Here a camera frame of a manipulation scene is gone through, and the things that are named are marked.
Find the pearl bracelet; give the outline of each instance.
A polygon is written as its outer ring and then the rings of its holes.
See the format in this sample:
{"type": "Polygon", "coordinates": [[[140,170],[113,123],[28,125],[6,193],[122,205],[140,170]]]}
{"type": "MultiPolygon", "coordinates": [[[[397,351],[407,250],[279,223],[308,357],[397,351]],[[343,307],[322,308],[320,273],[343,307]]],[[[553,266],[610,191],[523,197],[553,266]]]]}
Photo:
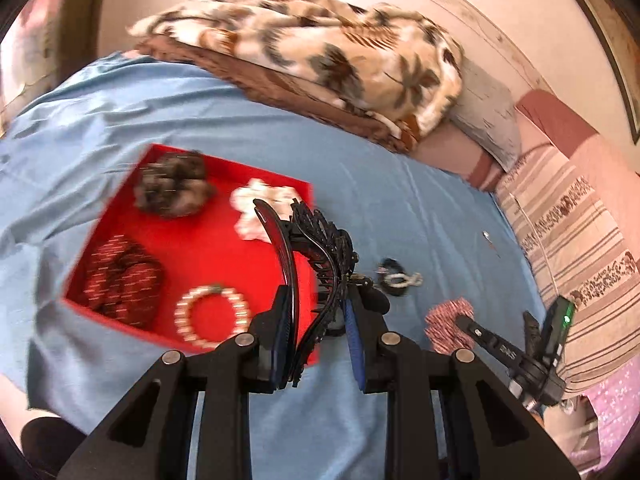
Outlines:
{"type": "Polygon", "coordinates": [[[210,296],[211,294],[221,294],[229,300],[233,307],[236,324],[229,337],[236,336],[242,332],[246,332],[251,321],[251,311],[242,294],[238,294],[234,288],[223,288],[221,285],[203,285],[192,288],[187,292],[175,305],[174,323],[177,332],[187,342],[195,346],[200,346],[207,350],[213,350],[220,345],[221,342],[207,341],[195,333],[189,318],[189,310],[193,303],[200,298],[210,296]]]}

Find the cable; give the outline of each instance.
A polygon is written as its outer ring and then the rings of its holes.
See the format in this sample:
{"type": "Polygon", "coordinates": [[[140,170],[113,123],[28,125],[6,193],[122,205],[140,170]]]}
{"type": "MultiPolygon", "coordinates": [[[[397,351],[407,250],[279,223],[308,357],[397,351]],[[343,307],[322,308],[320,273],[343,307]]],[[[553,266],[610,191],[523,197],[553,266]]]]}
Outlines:
{"type": "Polygon", "coordinates": [[[556,283],[556,278],[554,277],[553,271],[551,270],[551,264],[549,263],[549,258],[546,257],[545,247],[542,244],[542,240],[540,239],[540,235],[538,234],[538,231],[536,230],[535,225],[533,225],[533,222],[530,220],[529,215],[527,215],[527,212],[524,211],[524,208],[520,205],[520,201],[511,192],[509,193],[509,196],[511,198],[513,198],[514,202],[516,203],[516,205],[520,209],[521,213],[524,215],[524,218],[527,220],[527,223],[529,223],[529,227],[531,227],[531,230],[533,231],[533,234],[536,237],[536,241],[538,242],[538,246],[540,247],[540,250],[542,251],[542,255],[545,258],[546,268],[549,271],[549,276],[551,277],[551,284],[554,286],[554,292],[556,293],[556,298],[557,298],[558,296],[560,296],[560,293],[558,292],[558,284],[556,283]]]}

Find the red tray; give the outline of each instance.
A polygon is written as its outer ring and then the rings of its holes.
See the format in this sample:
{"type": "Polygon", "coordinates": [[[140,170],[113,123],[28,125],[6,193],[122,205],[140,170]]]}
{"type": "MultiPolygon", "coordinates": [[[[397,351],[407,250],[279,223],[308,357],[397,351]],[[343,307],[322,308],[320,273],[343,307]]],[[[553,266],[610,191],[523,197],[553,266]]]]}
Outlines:
{"type": "MultiPolygon", "coordinates": [[[[244,295],[252,314],[269,310],[278,285],[283,283],[278,257],[271,244],[241,240],[234,230],[240,213],[229,204],[231,192],[245,186],[250,178],[261,178],[269,186],[291,186],[307,204],[313,203],[312,187],[270,171],[230,160],[204,155],[209,181],[217,194],[199,213],[184,218],[164,219],[134,206],[133,187],[138,168],[155,162],[163,153],[184,150],[152,144],[134,171],[106,207],[82,255],[68,279],[65,301],[79,314],[160,346],[185,352],[204,352],[183,341],[174,326],[174,308],[190,288],[209,283],[232,286],[244,295]],[[125,234],[138,241],[164,267],[158,314],[145,330],[120,323],[87,307],[82,290],[91,254],[109,238],[125,234]]],[[[312,321],[316,304],[315,275],[307,261],[295,254],[300,288],[300,330],[302,336],[312,321]]],[[[234,326],[230,304],[221,296],[208,296],[194,305],[191,320],[195,331],[207,340],[222,341],[234,326]]]]}

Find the striped cushion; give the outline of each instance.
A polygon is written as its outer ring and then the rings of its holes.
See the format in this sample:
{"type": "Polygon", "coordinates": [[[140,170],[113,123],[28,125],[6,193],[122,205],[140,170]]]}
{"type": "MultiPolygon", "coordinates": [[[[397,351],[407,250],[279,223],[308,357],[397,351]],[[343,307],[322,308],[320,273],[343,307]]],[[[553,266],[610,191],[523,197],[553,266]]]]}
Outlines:
{"type": "Polygon", "coordinates": [[[640,351],[640,274],[635,259],[596,192],[554,146],[523,156],[498,183],[496,195],[531,264],[545,306],[556,292],[540,243],[559,293],[575,298],[577,313],[558,367],[567,383],[565,396],[572,397],[603,381],[640,351]]]}

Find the bed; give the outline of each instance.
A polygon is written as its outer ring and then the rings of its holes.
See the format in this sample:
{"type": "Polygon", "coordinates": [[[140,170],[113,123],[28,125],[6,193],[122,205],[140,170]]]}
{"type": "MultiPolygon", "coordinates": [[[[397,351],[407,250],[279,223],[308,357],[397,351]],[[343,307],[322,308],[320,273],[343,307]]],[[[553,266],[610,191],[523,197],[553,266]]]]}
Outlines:
{"type": "MultiPolygon", "coordinates": [[[[82,431],[164,350],[60,301],[108,197],[151,142],[312,183],[316,206],[350,232],[359,272],[372,275],[392,257],[423,275],[422,286],[392,298],[386,322],[424,348],[425,315],[459,297],[479,323],[520,347],[524,310],[543,319],[529,264],[492,195],[336,128],[249,102],[198,67],[113,54],[36,99],[0,142],[7,205],[0,210],[0,372],[26,389],[31,406],[82,431]]],[[[507,380],[503,367],[481,358],[507,380]]],[[[381,478],[385,413],[384,396],[359,392],[346,339],[327,339],[297,390],[250,398],[255,478],[293,478],[302,468],[309,478],[381,478]],[[315,423],[301,425],[300,413],[315,423]]]]}

